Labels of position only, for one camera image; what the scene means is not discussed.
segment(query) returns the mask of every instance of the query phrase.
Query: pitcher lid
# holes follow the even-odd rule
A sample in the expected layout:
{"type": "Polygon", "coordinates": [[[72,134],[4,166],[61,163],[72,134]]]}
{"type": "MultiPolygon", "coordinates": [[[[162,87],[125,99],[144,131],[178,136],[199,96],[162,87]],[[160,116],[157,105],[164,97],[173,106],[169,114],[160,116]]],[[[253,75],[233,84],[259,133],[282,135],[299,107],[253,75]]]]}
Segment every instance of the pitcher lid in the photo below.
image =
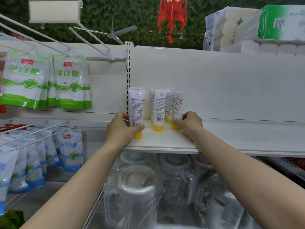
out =
{"type": "Polygon", "coordinates": [[[185,170],[191,168],[191,159],[187,154],[160,154],[163,170],[185,170]]]}
{"type": "Polygon", "coordinates": [[[139,153],[133,151],[126,151],[120,155],[120,160],[128,165],[144,164],[148,160],[152,159],[150,153],[139,153]]]}
{"type": "Polygon", "coordinates": [[[131,194],[147,194],[154,192],[156,187],[156,173],[146,165],[131,165],[119,174],[119,186],[131,194]]]}

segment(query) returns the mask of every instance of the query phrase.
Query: ceiling fan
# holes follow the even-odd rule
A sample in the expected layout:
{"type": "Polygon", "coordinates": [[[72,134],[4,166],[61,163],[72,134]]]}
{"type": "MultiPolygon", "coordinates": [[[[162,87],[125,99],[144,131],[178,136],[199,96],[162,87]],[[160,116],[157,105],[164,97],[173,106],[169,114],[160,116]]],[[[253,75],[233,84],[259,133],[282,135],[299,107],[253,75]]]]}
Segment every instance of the ceiling fan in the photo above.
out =
{"type": "MultiPolygon", "coordinates": [[[[122,42],[122,40],[119,39],[118,35],[122,35],[124,33],[129,32],[129,31],[137,29],[137,26],[133,25],[133,26],[129,26],[129,27],[127,27],[125,29],[122,29],[122,30],[114,31],[114,28],[113,28],[113,18],[111,20],[111,24],[112,24],[112,30],[110,31],[110,33],[104,33],[104,32],[100,32],[100,31],[96,31],[96,30],[89,30],[89,31],[92,32],[92,33],[107,35],[109,38],[113,38],[115,41],[117,41],[121,45],[125,45],[125,43],[122,42]]],[[[75,29],[83,30],[82,28],[77,27],[77,26],[74,26],[74,28],[75,29]]]]}

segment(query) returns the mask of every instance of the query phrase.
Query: hand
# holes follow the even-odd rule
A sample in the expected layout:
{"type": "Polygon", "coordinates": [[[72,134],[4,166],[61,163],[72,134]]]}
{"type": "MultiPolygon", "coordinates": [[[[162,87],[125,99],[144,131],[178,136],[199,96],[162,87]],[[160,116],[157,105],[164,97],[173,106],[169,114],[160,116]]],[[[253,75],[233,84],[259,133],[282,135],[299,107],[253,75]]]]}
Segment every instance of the hand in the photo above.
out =
{"type": "Polygon", "coordinates": [[[179,126],[181,130],[193,139],[193,135],[197,133],[202,126],[202,119],[197,115],[196,112],[186,112],[183,115],[183,120],[172,119],[171,123],[173,125],[179,126]]]}
{"type": "Polygon", "coordinates": [[[128,120],[127,113],[118,112],[116,114],[107,126],[105,144],[118,146],[118,149],[122,151],[132,141],[136,133],[145,129],[145,125],[129,127],[128,120]]]}

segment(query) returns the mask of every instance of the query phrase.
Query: forearm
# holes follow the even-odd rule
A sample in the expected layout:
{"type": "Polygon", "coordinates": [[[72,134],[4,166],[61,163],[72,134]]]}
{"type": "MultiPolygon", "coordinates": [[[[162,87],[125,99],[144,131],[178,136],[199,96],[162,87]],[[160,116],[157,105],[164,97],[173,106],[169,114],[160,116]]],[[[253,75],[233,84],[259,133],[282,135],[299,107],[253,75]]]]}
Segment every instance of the forearm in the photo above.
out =
{"type": "Polygon", "coordinates": [[[198,130],[192,139],[263,228],[304,228],[303,188],[205,129],[198,130]]]}
{"type": "Polygon", "coordinates": [[[82,228],[119,153],[101,147],[22,229],[82,228]]]}

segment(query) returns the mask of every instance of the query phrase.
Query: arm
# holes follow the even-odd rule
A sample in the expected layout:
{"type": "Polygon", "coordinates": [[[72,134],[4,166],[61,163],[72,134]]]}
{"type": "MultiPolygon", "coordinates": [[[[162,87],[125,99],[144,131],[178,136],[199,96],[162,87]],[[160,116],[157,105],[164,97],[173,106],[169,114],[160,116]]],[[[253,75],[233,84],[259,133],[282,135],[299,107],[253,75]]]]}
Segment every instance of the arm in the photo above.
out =
{"type": "Polygon", "coordinates": [[[205,130],[194,112],[172,120],[211,162],[234,196],[262,228],[305,228],[305,190],[205,130]]]}
{"type": "Polygon", "coordinates": [[[107,126],[105,144],[44,204],[21,229],[82,228],[112,165],[133,136],[145,126],[128,127],[128,115],[116,114],[107,126]]]}

